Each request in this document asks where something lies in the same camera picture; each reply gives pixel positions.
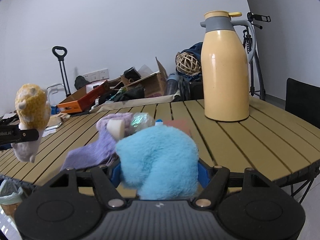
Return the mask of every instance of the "purple sock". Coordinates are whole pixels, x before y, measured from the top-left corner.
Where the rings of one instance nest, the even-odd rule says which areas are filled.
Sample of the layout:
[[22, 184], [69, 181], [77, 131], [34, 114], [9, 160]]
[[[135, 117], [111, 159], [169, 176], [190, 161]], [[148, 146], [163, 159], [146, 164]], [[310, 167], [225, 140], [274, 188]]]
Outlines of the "purple sock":
[[96, 123], [99, 131], [99, 139], [93, 143], [68, 152], [68, 155], [61, 167], [61, 171], [66, 168], [85, 169], [98, 166], [100, 164], [110, 165], [115, 159], [116, 141], [107, 131], [107, 123], [110, 119], [122, 119], [125, 122], [125, 131], [128, 132], [132, 119], [131, 113], [109, 114], [101, 118]]

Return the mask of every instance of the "wall socket panel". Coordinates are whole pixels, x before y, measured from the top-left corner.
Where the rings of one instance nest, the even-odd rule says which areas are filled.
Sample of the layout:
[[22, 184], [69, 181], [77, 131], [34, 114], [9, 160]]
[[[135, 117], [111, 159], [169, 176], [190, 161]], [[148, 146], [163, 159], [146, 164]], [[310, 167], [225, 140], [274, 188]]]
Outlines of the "wall socket panel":
[[84, 74], [83, 77], [85, 80], [87, 80], [89, 82], [96, 82], [99, 80], [108, 79], [109, 78], [109, 70], [107, 68], [103, 69], [103, 70], [98, 70], [95, 72]]

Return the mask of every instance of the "orange box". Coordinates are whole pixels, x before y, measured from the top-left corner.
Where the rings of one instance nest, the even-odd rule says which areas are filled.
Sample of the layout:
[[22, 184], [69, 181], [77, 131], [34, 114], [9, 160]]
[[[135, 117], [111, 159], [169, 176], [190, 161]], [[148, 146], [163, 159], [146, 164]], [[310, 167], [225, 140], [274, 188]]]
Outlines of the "orange box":
[[108, 81], [86, 93], [86, 87], [79, 89], [57, 105], [62, 113], [79, 113], [88, 110], [93, 102], [110, 90]]

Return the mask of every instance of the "yellow crochet toy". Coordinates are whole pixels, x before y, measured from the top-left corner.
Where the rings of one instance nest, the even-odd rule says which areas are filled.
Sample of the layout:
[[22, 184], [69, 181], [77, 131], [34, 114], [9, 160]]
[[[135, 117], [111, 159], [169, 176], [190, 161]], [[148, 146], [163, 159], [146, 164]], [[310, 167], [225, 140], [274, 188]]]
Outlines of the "yellow crochet toy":
[[34, 163], [51, 114], [50, 103], [47, 101], [47, 90], [42, 90], [34, 84], [23, 85], [17, 92], [15, 107], [20, 119], [19, 129], [37, 129], [39, 139], [32, 142], [11, 144], [14, 154], [21, 162]]

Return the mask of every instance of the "wooden slatted table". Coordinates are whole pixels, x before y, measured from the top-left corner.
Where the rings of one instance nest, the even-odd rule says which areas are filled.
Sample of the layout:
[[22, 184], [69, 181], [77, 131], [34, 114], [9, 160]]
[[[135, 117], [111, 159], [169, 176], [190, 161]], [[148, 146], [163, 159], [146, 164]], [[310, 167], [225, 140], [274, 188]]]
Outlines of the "wooden slatted table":
[[[57, 132], [42, 138], [35, 163], [21, 163], [12, 150], [0, 154], [0, 173], [43, 185], [55, 176], [70, 150], [97, 140], [95, 123], [111, 113], [147, 112], [155, 119], [187, 120], [199, 156], [210, 166], [221, 165], [232, 172], [256, 168], [278, 185], [308, 173], [320, 165], [320, 130], [304, 120], [264, 101], [250, 97], [250, 117], [225, 123], [204, 116], [204, 101], [186, 101], [122, 108], [68, 119]], [[90, 188], [80, 188], [92, 194]], [[135, 191], [123, 189], [126, 197]]]

